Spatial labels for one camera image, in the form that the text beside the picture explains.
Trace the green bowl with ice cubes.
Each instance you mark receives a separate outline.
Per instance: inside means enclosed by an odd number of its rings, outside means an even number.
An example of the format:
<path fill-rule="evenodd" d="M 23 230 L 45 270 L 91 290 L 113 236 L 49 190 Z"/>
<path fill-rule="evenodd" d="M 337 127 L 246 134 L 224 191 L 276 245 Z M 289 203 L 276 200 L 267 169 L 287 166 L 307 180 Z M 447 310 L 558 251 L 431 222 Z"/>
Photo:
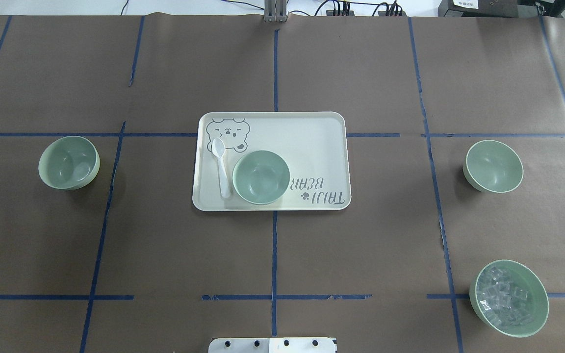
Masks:
<path fill-rule="evenodd" d="M 495 260 L 478 271 L 469 286 L 469 301 L 479 319 L 509 337 L 531 337 L 549 317 L 542 281 L 514 260 Z"/>

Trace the green bowl on tray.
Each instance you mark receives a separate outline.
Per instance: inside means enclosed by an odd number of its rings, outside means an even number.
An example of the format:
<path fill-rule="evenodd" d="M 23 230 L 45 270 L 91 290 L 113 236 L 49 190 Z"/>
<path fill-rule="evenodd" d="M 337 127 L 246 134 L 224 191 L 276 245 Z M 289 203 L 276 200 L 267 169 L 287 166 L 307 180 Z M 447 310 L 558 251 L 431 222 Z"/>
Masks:
<path fill-rule="evenodd" d="M 284 195 L 291 181 L 291 172 L 280 155 L 258 150 L 238 160 L 231 179 L 234 190 L 244 201 L 267 205 Z"/>

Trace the white plastic spoon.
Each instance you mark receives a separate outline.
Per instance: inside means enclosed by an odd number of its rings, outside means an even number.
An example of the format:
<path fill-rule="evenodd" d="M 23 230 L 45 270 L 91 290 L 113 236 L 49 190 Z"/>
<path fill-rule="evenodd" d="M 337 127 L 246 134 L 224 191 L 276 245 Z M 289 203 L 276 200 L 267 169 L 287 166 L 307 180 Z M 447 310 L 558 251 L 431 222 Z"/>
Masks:
<path fill-rule="evenodd" d="M 221 138 L 214 138 L 211 142 L 211 152 L 217 159 L 218 167 L 218 183 L 220 187 L 220 194 L 223 199 L 231 197 L 230 183 L 226 171 L 226 163 L 224 160 L 226 154 L 226 145 Z"/>

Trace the black power strip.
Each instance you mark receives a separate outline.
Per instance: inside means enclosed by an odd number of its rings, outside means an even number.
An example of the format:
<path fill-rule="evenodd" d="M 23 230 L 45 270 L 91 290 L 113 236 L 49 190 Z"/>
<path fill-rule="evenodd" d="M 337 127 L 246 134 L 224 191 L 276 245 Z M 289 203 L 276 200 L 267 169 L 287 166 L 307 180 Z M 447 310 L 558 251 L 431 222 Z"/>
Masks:
<path fill-rule="evenodd" d="M 402 6 L 396 2 L 347 2 L 342 0 L 325 1 L 318 6 L 314 16 L 368 16 L 368 17 L 406 17 Z"/>

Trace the black computer box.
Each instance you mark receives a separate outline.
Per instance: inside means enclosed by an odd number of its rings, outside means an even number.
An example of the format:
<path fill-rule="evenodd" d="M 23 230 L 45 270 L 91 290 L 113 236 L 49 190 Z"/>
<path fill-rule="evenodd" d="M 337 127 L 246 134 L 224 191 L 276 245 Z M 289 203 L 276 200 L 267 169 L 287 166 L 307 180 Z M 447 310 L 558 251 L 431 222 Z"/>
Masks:
<path fill-rule="evenodd" d="M 442 0 L 437 16 L 518 18 L 517 0 Z"/>

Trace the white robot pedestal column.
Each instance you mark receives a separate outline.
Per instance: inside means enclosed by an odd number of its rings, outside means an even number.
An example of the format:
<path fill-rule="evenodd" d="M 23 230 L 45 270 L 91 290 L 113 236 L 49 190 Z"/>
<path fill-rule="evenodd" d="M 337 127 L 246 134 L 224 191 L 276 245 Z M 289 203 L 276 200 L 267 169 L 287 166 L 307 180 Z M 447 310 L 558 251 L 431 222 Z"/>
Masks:
<path fill-rule="evenodd" d="M 256 337 L 218 338 L 209 353 L 336 353 L 335 338 L 330 337 Z"/>

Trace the cream bear tray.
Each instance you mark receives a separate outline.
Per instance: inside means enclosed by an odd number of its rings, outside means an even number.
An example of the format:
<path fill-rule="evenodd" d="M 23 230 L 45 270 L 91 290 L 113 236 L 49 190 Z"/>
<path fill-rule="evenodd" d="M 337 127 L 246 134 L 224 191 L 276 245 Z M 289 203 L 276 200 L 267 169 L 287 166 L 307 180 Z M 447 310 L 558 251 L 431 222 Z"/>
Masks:
<path fill-rule="evenodd" d="M 232 175 L 236 163 L 250 152 L 280 155 L 290 169 L 282 197 L 267 205 L 242 199 L 231 189 L 223 198 L 213 139 L 226 146 L 224 162 Z M 336 112 L 211 112 L 198 122 L 192 192 L 201 211 L 343 210 L 352 199 L 347 132 Z"/>

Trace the aluminium frame post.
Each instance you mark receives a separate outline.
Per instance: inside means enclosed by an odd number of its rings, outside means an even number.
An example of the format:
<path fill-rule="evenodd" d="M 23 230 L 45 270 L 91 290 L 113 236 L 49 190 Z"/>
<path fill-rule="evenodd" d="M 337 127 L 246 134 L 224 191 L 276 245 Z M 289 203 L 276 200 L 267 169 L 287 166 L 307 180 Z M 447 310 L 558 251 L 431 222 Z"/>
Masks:
<path fill-rule="evenodd" d="M 287 0 L 265 0 L 264 1 L 264 21 L 266 23 L 280 22 L 288 20 Z"/>

